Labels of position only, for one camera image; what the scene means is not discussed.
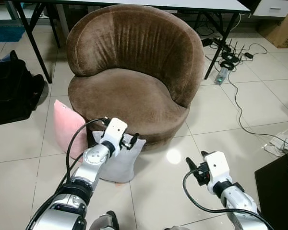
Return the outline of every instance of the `chair backrest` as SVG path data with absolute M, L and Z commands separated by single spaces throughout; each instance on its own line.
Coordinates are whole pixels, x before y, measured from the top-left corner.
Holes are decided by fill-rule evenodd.
M 66 50 L 77 77 L 112 68 L 139 71 L 161 80 L 184 107 L 203 78 L 204 52 L 197 33 L 153 7 L 114 5 L 94 11 L 73 27 Z

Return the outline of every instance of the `white cable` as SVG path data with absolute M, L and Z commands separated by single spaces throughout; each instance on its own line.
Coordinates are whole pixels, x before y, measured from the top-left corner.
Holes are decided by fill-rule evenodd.
M 236 27 L 240 24 L 240 22 L 241 22 L 241 13 L 239 13 L 239 21 L 238 21 L 238 23 L 230 31 L 233 31 L 234 29 L 236 29 Z

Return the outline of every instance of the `silver robot arm segment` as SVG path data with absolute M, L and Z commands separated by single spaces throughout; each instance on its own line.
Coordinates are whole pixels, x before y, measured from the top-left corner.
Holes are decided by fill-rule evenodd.
M 226 208 L 244 209 L 258 214 L 255 201 L 244 193 L 244 189 L 239 183 L 232 183 L 224 153 L 203 151 L 202 156 L 204 162 L 198 167 L 190 158 L 186 159 L 191 170 L 197 169 L 193 175 L 199 185 L 207 185 L 208 191 L 213 195 L 217 195 Z M 228 218 L 235 226 L 235 230 L 268 229 L 258 218 L 246 213 L 229 212 Z
M 35 222 L 33 230 L 85 230 L 87 206 L 93 195 L 102 166 L 112 155 L 117 156 L 122 148 L 132 148 L 123 141 L 127 124 L 117 118 L 111 119 L 98 145 L 87 149 L 83 162 L 71 176 L 70 182 L 63 184 L 49 207 Z

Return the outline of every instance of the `power strip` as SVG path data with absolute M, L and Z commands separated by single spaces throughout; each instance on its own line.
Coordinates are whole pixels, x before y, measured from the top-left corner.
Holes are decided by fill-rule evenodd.
M 215 79 L 215 84 L 221 85 L 226 77 L 229 75 L 229 70 L 225 67 L 222 67 L 220 72 L 217 74 Z

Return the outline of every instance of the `white table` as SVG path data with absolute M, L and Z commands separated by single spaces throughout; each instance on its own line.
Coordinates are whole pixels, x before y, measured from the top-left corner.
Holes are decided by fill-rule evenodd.
M 199 18 L 201 14 L 204 14 L 208 20 L 215 26 L 215 28 L 222 34 L 223 38 L 221 41 L 221 45 L 218 47 L 216 54 L 207 70 L 205 75 L 205 79 L 208 78 L 210 71 L 218 57 L 220 51 L 222 50 L 223 45 L 225 44 L 225 40 L 236 20 L 239 13 L 242 12 L 250 12 L 248 8 L 243 6 L 238 0 L 13 0 L 13 4 L 16 7 L 17 11 L 19 12 L 20 18 L 24 24 L 25 30 L 28 34 L 32 47 L 36 53 L 37 59 L 43 69 L 43 72 L 48 80 L 51 83 L 51 78 L 48 74 L 48 71 L 45 67 L 44 61 L 40 55 L 40 52 L 37 48 L 36 42 L 32 35 L 32 27 L 34 25 L 29 25 L 27 20 L 25 19 L 24 11 L 20 5 L 20 2 L 29 2 L 29 3 L 53 3 L 58 4 L 58 8 L 62 7 L 63 4 L 69 5 L 94 5 L 94 6 L 107 6 L 107 5 L 114 5 L 114 4 L 137 4 L 137 5 L 146 5 L 146 6 L 153 6 L 156 8 L 160 8 L 163 10 L 191 10 L 191 11 L 198 11 L 198 17 L 195 23 L 195 27 L 199 22 Z M 220 18 L 220 24 L 218 24 L 208 12 L 217 13 Z M 222 16 L 221 13 L 232 13 L 231 20 L 226 28 L 223 29 L 223 22 L 221 20 Z M 60 19 L 64 23 L 65 16 L 60 15 Z

